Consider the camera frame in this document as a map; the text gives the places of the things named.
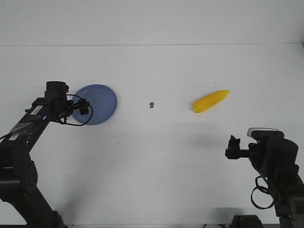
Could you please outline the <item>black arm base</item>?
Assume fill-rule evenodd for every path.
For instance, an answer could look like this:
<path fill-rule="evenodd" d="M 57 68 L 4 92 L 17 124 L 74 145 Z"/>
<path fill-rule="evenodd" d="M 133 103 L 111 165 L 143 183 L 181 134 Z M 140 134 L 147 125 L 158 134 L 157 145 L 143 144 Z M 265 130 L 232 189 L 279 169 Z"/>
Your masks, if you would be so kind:
<path fill-rule="evenodd" d="M 257 215 L 235 215 L 229 228 L 263 228 Z"/>

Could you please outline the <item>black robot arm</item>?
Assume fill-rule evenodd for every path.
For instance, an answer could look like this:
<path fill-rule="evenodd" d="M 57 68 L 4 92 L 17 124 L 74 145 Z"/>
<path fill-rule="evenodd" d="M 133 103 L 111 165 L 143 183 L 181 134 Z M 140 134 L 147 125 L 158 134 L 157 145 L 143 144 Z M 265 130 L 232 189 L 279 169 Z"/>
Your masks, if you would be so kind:
<path fill-rule="evenodd" d="M 260 186 L 255 181 L 255 189 L 270 195 L 282 228 L 302 228 L 304 226 L 304 183 L 295 163 L 298 146 L 285 138 L 278 129 L 250 128 L 247 135 L 256 143 L 248 149 L 240 148 L 240 139 L 230 137 L 225 156 L 228 159 L 248 158 L 253 168 L 267 184 Z"/>
<path fill-rule="evenodd" d="M 82 115 L 93 114 L 86 99 L 69 100 L 68 90 L 65 82 L 47 82 L 44 97 L 37 98 L 10 132 L 0 138 L 0 199 L 15 208 L 27 228 L 65 227 L 37 187 L 38 172 L 30 151 L 50 122 L 66 125 L 76 109 Z"/>

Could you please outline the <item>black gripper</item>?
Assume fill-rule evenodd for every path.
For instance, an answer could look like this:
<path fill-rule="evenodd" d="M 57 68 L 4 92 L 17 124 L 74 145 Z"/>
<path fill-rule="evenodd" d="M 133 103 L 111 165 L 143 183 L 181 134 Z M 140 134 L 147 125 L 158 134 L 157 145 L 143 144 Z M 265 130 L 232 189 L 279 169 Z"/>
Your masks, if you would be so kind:
<path fill-rule="evenodd" d="M 73 101 L 67 99 L 69 86 L 61 81 L 46 82 L 45 98 L 49 100 L 50 110 L 54 119 L 69 117 L 73 113 Z M 86 99 L 79 99 L 76 103 L 80 115 L 89 114 L 90 103 Z"/>
<path fill-rule="evenodd" d="M 256 140 L 256 143 L 248 145 L 248 149 L 240 149 L 240 139 L 230 136 L 228 148 L 225 150 L 228 159 L 249 158 L 251 162 L 257 162 L 264 158 L 269 139 L 283 139 L 285 135 L 283 132 L 247 132 L 247 136 Z"/>

